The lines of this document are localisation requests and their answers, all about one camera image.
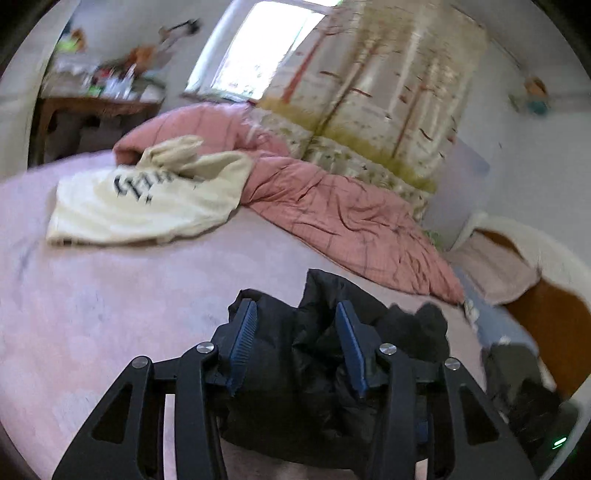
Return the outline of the black puffer jacket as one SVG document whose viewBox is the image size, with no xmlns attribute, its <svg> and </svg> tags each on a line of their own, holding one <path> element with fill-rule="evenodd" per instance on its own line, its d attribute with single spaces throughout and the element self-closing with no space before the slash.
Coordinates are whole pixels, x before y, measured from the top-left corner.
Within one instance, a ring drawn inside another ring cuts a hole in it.
<svg viewBox="0 0 591 480">
<path fill-rule="evenodd" d="M 360 399 L 349 382 L 335 329 L 342 300 L 352 303 L 381 341 L 414 359 L 437 363 L 450 353 L 448 323 L 437 305 L 425 303 L 414 313 L 386 306 L 322 270 L 308 270 L 297 307 L 246 289 L 229 305 L 230 319 L 243 300 L 256 303 L 259 325 L 242 385 L 219 401 L 221 436 L 280 460 L 365 471 L 385 397 L 376 390 Z"/>
</svg>

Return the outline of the dark green folded garment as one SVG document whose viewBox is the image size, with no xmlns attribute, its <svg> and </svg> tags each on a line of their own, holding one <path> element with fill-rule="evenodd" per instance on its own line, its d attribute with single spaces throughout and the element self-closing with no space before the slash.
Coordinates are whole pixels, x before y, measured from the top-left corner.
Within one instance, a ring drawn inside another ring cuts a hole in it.
<svg viewBox="0 0 591 480">
<path fill-rule="evenodd" d="M 544 385 L 534 353 L 522 344 L 494 344 L 483 351 L 482 360 L 487 395 L 526 454 L 559 448 L 574 428 L 578 410 Z"/>
</svg>

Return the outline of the blue patterned pillow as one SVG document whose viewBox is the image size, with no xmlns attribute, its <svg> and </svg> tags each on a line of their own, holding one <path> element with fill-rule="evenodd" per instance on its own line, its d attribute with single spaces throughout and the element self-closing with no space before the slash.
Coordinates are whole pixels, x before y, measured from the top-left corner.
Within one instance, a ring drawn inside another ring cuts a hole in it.
<svg viewBox="0 0 591 480">
<path fill-rule="evenodd" d="M 464 315 L 484 348 L 493 345 L 523 345 L 535 356 L 539 348 L 533 337 L 502 306 L 487 303 L 458 266 L 453 270 L 465 292 Z"/>
</svg>

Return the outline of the pink bed sheet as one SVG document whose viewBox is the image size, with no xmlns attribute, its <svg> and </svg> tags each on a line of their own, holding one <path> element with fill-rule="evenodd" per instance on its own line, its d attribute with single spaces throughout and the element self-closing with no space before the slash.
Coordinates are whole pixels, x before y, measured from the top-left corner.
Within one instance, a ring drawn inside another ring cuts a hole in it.
<svg viewBox="0 0 591 480">
<path fill-rule="evenodd" d="M 48 243 L 57 183 L 113 165 L 109 152 L 81 155 L 1 186 L 1 423 L 41 479 L 134 357 L 165 360 L 211 338 L 243 289 L 297 305 L 308 270 L 342 273 L 245 207 L 193 239 Z"/>
</svg>

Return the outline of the brown wooden headboard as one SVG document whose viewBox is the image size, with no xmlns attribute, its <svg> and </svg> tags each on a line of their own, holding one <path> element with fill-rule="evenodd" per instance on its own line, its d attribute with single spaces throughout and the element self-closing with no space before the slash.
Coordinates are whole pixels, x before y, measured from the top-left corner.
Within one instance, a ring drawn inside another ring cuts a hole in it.
<svg viewBox="0 0 591 480">
<path fill-rule="evenodd" d="M 476 232 L 489 236 L 523 258 L 503 235 L 480 229 Z M 517 300 L 501 306 L 506 307 L 536 341 L 541 360 L 559 394 L 567 399 L 590 375 L 590 304 L 546 280 L 539 267 L 531 267 L 539 271 L 539 282 Z"/>
</svg>

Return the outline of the beige pillow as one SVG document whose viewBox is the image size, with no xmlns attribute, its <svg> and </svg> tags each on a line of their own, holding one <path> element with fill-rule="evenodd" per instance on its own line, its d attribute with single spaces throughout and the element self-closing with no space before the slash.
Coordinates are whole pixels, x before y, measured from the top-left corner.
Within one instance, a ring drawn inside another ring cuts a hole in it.
<svg viewBox="0 0 591 480">
<path fill-rule="evenodd" d="M 540 280 L 539 271 L 518 253 L 480 232 L 474 232 L 446 258 L 490 305 L 511 303 Z"/>
</svg>

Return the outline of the white lace headboard cover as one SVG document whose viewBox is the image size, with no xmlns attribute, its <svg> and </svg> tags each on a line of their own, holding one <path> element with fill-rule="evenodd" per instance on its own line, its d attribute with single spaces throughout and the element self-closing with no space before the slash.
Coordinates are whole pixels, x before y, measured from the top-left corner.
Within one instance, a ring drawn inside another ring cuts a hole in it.
<svg viewBox="0 0 591 480">
<path fill-rule="evenodd" d="M 467 220 L 451 249 L 459 248 L 477 229 L 503 235 L 531 266 L 541 269 L 546 280 L 590 304 L 590 267 L 547 233 L 511 218 L 477 211 Z"/>
</svg>

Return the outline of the pink plaid quilt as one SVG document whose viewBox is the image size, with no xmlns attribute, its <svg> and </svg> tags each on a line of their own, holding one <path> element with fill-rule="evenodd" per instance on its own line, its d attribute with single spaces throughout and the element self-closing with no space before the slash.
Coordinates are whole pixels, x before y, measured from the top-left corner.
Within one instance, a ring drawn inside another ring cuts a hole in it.
<svg viewBox="0 0 591 480">
<path fill-rule="evenodd" d="M 381 286 L 460 304 L 452 267 L 396 193 L 294 159 L 279 136 L 249 117 L 249 107 L 198 103 L 158 115 L 123 136 L 113 153 L 136 164 L 149 147 L 184 135 L 201 153 L 243 151 L 254 167 L 240 203 L 342 268 Z"/>
</svg>

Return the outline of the cream printed sweatshirt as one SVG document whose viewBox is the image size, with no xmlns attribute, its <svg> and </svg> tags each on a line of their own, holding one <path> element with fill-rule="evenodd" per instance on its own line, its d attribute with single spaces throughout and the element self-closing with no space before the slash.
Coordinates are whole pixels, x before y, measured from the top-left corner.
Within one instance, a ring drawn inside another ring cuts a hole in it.
<svg viewBox="0 0 591 480">
<path fill-rule="evenodd" d="M 202 154 L 203 142 L 177 137 L 147 148 L 134 166 L 60 179 L 46 240 L 168 243 L 221 226 L 238 208 L 254 162 L 238 151 Z"/>
</svg>

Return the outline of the cluttered wooden side table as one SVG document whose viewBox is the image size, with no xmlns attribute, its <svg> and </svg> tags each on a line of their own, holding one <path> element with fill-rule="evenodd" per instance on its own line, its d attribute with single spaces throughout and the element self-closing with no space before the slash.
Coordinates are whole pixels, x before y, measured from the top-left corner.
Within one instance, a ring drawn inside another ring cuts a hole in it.
<svg viewBox="0 0 591 480">
<path fill-rule="evenodd" d="M 63 113 L 80 121 L 155 116 L 164 87 L 145 78 L 159 61 L 160 43 L 136 46 L 121 58 L 104 61 L 89 50 L 83 29 L 67 34 L 56 47 L 35 107 L 29 163 L 45 162 L 47 139 Z"/>
</svg>

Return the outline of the tree pattern curtain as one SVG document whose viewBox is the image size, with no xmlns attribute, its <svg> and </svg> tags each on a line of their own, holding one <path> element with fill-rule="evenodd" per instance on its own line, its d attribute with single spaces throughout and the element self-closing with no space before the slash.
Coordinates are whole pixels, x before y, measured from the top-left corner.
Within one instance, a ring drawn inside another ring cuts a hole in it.
<svg viewBox="0 0 591 480">
<path fill-rule="evenodd" d="M 342 1 L 280 64 L 253 115 L 294 158 L 391 190 L 421 219 L 487 46 L 447 1 Z"/>
</svg>

